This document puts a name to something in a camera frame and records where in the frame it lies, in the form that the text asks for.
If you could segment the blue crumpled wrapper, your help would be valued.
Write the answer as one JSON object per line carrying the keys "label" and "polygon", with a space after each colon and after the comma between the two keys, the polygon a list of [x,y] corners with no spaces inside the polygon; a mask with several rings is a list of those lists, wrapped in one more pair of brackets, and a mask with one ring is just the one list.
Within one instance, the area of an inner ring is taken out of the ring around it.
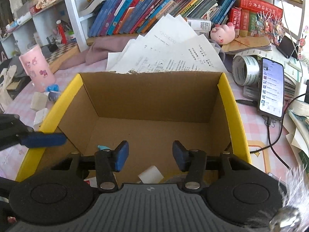
{"label": "blue crumpled wrapper", "polygon": [[46,92],[59,92],[59,86],[57,84],[52,84],[46,88]]}

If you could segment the small white plug adapter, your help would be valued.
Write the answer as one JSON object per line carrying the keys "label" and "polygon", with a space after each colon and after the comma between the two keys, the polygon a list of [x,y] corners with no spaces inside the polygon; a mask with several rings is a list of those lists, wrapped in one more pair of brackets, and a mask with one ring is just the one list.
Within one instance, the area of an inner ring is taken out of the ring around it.
{"label": "small white plug adapter", "polygon": [[138,175],[143,184],[158,184],[164,177],[155,165],[150,166],[144,172]]}

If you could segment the white red small box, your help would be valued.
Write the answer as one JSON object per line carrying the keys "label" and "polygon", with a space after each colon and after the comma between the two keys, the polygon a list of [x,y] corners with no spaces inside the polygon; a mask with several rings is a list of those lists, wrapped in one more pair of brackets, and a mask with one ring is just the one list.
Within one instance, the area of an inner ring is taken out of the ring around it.
{"label": "white red small box", "polygon": [[97,180],[96,177],[91,177],[88,179],[85,179],[84,182],[89,184],[92,188],[97,188]]}

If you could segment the row of leaning books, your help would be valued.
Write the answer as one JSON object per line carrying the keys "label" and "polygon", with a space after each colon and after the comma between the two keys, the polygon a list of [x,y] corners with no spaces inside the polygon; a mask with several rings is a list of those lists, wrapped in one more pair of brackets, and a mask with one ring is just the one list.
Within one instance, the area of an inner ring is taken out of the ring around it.
{"label": "row of leaning books", "polygon": [[227,20],[235,0],[97,0],[89,8],[98,10],[88,37],[140,34],[150,30],[166,15],[187,21],[201,20],[198,30],[209,31]]}

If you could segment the cream white garment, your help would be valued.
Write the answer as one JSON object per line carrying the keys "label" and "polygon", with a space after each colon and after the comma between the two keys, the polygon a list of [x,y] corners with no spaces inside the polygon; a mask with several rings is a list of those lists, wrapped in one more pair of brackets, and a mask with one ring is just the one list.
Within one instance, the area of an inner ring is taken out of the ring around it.
{"label": "cream white garment", "polygon": [[1,78],[3,78],[3,81],[1,82],[1,90],[0,90],[0,104],[1,104],[1,110],[5,112],[10,105],[10,103],[13,101],[10,97],[7,87],[11,84],[12,79],[14,78],[14,75],[16,73],[17,66],[12,65],[9,68],[4,68],[1,72]]}

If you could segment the smartphone with lit screen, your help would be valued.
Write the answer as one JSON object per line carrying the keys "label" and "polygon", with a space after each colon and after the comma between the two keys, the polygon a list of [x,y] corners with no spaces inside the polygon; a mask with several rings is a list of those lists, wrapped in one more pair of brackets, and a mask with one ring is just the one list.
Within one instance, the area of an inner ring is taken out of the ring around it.
{"label": "smartphone with lit screen", "polygon": [[284,107],[284,67],[262,58],[258,111],[267,117],[281,120]]}

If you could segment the pink pig plush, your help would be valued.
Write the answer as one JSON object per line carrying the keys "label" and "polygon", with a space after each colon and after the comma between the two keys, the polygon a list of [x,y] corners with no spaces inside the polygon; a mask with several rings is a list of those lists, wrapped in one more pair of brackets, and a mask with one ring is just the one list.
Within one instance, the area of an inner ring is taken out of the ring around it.
{"label": "pink pig plush", "polygon": [[215,25],[211,30],[210,37],[219,45],[229,44],[235,39],[235,28],[233,23]]}

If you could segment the yellow cardboard box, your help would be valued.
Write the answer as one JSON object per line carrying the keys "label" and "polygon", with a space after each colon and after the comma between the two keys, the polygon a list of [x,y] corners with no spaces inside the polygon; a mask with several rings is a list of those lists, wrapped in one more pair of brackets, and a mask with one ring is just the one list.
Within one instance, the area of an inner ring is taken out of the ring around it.
{"label": "yellow cardboard box", "polygon": [[97,146],[129,143],[119,183],[135,182],[154,165],[163,175],[177,171],[172,143],[217,156],[229,143],[236,156],[251,162],[248,142],[229,74],[162,72],[79,73],[62,92],[40,127],[68,139],[60,147],[30,149],[17,181],[70,152],[93,155]]}

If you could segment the stack of white papers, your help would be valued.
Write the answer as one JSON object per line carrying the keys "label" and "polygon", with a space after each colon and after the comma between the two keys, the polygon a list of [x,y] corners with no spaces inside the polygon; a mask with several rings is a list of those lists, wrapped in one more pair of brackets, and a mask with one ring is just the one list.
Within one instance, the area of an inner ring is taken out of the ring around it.
{"label": "stack of white papers", "polygon": [[108,72],[155,73],[168,71],[227,70],[219,48],[198,35],[181,16],[166,15],[144,36],[130,39],[123,51],[109,53]]}

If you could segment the white eraser block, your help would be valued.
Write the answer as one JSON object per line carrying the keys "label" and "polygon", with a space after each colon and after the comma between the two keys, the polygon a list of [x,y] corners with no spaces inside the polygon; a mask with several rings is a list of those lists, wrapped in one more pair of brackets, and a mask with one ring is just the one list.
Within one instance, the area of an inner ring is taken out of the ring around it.
{"label": "white eraser block", "polygon": [[44,93],[35,92],[32,96],[30,108],[34,111],[41,111],[46,108],[48,97]]}

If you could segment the large white charger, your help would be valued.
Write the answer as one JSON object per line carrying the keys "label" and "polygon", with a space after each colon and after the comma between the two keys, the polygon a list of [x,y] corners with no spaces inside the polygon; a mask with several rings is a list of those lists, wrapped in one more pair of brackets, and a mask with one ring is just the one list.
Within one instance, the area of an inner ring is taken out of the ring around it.
{"label": "large white charger", "polygon": [[47,108],[43,108],[36,112],[35,119],[34,119],[34,129],[38,129],[42,125],[48,112],[49,110]]}

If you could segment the printed clear tape roll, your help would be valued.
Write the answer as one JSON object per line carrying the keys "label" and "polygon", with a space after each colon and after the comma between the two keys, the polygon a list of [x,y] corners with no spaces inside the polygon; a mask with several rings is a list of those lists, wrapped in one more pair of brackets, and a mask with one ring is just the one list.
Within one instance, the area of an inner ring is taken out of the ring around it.
{"label": "printed clear tape roll", "polygon": [[251,86],[258,83],[260,67],[252,56],[235,56],[232,62],[232,75],[239,86]]}

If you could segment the pink cloth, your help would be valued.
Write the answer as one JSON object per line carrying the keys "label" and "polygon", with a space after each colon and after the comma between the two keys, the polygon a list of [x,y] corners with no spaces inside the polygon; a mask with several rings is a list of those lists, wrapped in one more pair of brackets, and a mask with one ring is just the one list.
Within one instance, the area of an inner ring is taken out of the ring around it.
{"label": "pink cloth", "polygon": [[138,34],[114,35],[96,38],[92,46],[62,62],[60,70],[66,70],[85,63],[87,66],[105,60],[110,52],[121,52]]}

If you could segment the red thick dictionary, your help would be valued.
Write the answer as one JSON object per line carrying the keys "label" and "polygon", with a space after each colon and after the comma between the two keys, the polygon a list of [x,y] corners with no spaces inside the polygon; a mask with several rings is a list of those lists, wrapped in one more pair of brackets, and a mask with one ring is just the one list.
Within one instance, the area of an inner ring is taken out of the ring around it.
{"label": "red thick dictionary", "polygon": [[271,15],[272,17],[276,17],[278,19],[281,19],[283,16],[283,9],[264,0],[236,0],[235,4],[241,9]]}

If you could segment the pink cylinder holder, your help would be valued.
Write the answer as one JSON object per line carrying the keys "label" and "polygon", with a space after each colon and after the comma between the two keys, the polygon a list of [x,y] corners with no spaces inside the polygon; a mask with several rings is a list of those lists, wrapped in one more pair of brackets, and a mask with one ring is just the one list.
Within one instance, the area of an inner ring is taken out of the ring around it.
{"label": "pink cylinder holder", "polygon": [[19,60],[38,92],[44,92],[48,86],[55,84],[54,74],[51,72],[38,44],[20,55]]}

